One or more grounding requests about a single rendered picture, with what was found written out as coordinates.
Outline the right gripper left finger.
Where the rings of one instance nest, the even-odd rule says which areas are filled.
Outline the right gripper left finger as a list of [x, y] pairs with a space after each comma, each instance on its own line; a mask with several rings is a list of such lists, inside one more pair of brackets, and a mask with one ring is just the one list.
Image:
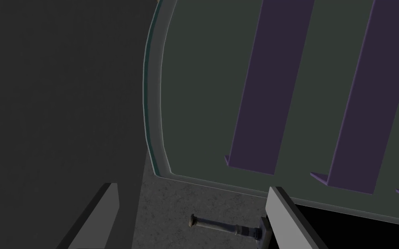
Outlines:
[[105, 249], [118, 211], [118, 184], [104, 183], [57, 249]]

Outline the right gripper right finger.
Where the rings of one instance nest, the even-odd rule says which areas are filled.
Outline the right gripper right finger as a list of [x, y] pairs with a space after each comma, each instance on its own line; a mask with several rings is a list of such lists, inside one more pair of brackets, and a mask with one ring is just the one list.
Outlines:
[[279, 249], [328, 249], [280, 186], [269, 188], [265, 209]]

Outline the dark green door purple panels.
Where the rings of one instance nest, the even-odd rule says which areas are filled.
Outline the dark green door purple panels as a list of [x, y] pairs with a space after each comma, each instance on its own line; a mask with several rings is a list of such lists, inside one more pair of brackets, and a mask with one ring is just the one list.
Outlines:
[[159, 1], [143, 79], [155, 175], [262, 198], [280, 186], [329, 249], [399, 249], [399, 106], [372, 195], [313, 177], [331, 168], [373, 0], [314, 0], [278, 152], [227, 165], [264, 1]]

